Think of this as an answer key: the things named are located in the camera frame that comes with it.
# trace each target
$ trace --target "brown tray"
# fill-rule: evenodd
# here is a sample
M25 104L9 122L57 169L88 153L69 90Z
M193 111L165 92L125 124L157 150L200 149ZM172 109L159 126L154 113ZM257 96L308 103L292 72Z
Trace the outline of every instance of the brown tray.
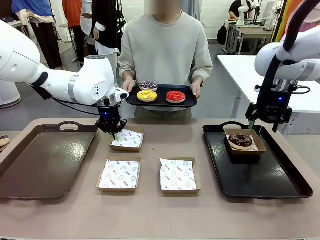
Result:
M75 129L62 129L72 124ZM0 198L55 199L71 189L98 128L36 126L0 164Z

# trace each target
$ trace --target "cardboard box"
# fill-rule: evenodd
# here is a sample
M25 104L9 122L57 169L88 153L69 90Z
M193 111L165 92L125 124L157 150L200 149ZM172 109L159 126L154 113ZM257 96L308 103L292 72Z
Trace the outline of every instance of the cardboard box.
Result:
M118 161L118 162L138 162L139 167L138 167L138 174L136 178L136 185L135 188L102 188L100 187L100 181L101 177L103 175L104 169L106 167L106 164L110 161ZM130 156L109 156L106 158L105 163L103 165L103 168L100 172L98 181L96 183L96 187L101 191L101 192L126 192L126 193L134 193L137 190L138 183L139 183L139 176L140 176L140 169L141 169L141 157L130 157Z
M264 154L267 149L265 148L264 144L262 143L260 137L257 135L255 130L252 130L252 132L249 129L225 129L224 130L225 135L232 135L232 134L242 134L247 136L252 136L253 141L258 149L258 151L250 151L250 150L238 150L234 149L230 145L230 141L227 138L228 147L230 147L231 153L234 155L262 155Z
M113 146L112 145L112 143L114 141L113 137L111 137L111 139L109 141L109 147L112 150L115 150L115 151L127 151L127 152L135 152L135 153L140 152L140 149L141 149L142 144L144 142L144 135L145 135L144 128L139 127L139 126L125 126L124 129L129 130L129 131L133 131L133 132L136 132L136 133L139 133L139 134L143 134L140 147Z
M192 189L192 190L162 190L162 187L160 186L162 193L164 193L164 194L196 194L201 190L200 174L198 172L197 162L194 157L161 157L161 158L165 159L165 160L191 161L193 174L194 174L194 180L195 180L195 184L196 184L196 189Z

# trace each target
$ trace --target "beige sweatshirt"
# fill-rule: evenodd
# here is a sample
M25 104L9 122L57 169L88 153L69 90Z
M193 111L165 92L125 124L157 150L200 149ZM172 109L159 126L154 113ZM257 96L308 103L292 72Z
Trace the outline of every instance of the beige sweatshirt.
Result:
M198 20L182 13L172 24L162 24L151 14L128 23L119 58L120 76L129 70L137 83L190 86L192 79L206 80L213 69L209 44ZM181 108L146 107L153 111L179 111Z

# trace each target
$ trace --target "red icing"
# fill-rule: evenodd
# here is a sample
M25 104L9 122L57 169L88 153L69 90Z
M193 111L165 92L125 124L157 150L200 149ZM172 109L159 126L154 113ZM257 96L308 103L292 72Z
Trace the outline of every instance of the red icing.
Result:
M186 99L186 95L180 91L170 91L166 94L166 98L171 101L181 101Z

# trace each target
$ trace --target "yellow frosted donut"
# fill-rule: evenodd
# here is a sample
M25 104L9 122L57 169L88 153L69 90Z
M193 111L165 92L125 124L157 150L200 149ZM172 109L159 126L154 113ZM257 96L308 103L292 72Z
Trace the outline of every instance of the yellow frosted donut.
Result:
M158 95L154 91L144 90L138 92L136 97L142 102L151 103L157 99Z

